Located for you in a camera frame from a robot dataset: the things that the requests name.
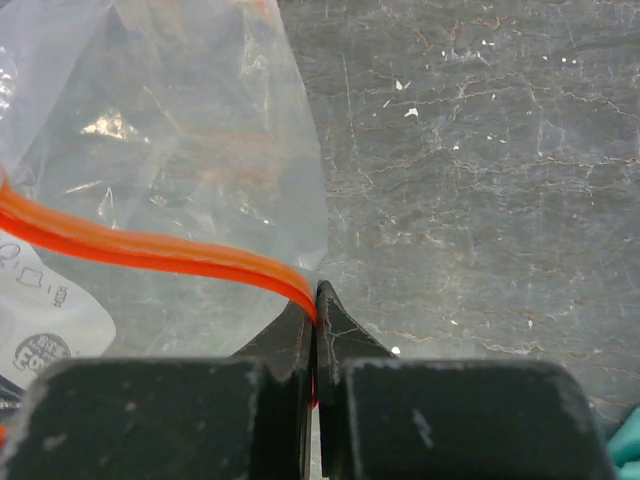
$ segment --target plastic bag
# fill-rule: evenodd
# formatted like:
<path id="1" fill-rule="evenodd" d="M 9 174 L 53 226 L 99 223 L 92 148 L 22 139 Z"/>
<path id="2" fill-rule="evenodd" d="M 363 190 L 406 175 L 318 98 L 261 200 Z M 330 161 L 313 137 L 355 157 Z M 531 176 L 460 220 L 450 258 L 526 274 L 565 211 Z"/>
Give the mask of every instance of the plastic bag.
<path id="1" fill-rule="evenodd" d="M 0 383 L 227 355 L 280 313 L 272 292 L 313 308 L 319 145 L 275 0 L 14 0 L 0 162 Z"/>

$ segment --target white speck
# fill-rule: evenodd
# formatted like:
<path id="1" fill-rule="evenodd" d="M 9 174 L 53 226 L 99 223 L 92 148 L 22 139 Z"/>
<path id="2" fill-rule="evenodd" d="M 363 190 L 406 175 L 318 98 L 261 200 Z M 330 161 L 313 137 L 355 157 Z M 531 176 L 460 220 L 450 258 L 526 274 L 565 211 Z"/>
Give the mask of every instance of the white speck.
<path id="1" fill-rule="evenodd" d="M 417 108 L 410 108 L 409 111 L 404 114 L 404 118 L 410 117 L 411 115 L 415 115 L 416 118 L 418 118 L 418 109 Z"/>
<path id="2" fill-rule="evenodd" d="M 50 452 L 58 448 L 67 440 L 67 434 L 61 433 L 60 435 L 56 435 L 55 437 L 47 437 L 42 441 L 42 449 L 45 452 Z"/>
<path id="3" fill-rule="evenodd" d="M 427 448 L 433 448 L 433 440 L 431 439 L 431 427 L 425 420 L 422 413 L 419 410 L 413 410 L 413 424 L 418 427 L 418 433 L 420 434 L 420 438 L 427 446 Z"/>

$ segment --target printed icon on bag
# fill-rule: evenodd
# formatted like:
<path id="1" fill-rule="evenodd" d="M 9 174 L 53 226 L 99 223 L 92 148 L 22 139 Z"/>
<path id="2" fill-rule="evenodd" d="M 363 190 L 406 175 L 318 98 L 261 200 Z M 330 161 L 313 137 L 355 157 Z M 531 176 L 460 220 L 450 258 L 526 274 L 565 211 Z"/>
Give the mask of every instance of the printed icon on bag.
<path id="1" fill-rule="evenodd" d="M 41 333 L 24 340 L 16 349 L 13 365 L 21 372 L 40 373 L 56 360 L 71 357 L 67 344 L 57 335 Z"/>
<path id="2" fill-rule="evenodd" d="M 33 268 L 24 267 L 16 281 L 25 287 L 40 288 L 42 286 L 42 272 Z"/>
<path id="3" fill-rule="evenodd" d="M 0 268 L 4 268 L 4 262 L 13 260 L 20 255 L 20 246 L 13 243 L 5 243 L 0 246 Z"/>

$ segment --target scratched surface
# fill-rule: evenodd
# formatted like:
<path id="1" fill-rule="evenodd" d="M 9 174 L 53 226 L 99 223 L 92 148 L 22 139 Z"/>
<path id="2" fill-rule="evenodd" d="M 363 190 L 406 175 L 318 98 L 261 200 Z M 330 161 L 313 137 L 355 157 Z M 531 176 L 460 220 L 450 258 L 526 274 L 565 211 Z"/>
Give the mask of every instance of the scratched surface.
<path id="1" fill-rule="evenodd" d="M 290 0 L 321 272 L 403 357 L 551 360 L 640 401 L 640 4 Z"/>

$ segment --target clear plastic bag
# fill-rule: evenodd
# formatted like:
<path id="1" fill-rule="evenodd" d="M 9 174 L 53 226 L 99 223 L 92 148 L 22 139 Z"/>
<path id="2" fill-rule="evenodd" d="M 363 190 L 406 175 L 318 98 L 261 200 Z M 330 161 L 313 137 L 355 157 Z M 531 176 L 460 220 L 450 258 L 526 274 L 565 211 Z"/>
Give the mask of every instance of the clear plastic bag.
<path id="1" fill-rule="evenodd" d="M 235 247 L 311 278 L 327 240 L 319 145 L 275 0 L 14 0 L 0 10 L 0 70 L 0 161 L 18 194 L 111 231 Z M 31 255 L 2 221 L 0 248 Z M 25 288 L 49 289 L 41 304 L 59 311 L 46 327 L 11 327 L 5 378 L 21 347 L 40 353 L 38 368 L 59 358 L 42 358 L 57 339 L 62 356 L 227 355 L 286 302 L 241 283 L 35 252 L 43 264 L 27 267 Z M 2 255 L 0 269 L 16 269 L 5 281 L 19 284 L 22 257 Z M 190 272 L 182 265 L 172 271 Z M 111 333 L 83 328 L 86 302 L 66 312 L 63 280 L 65 302 L 69 286 L 88 293 Z M 0 285 L 0 315 L 8 304 Z M 10 380 L 23 387 L 29 375 Z"/>

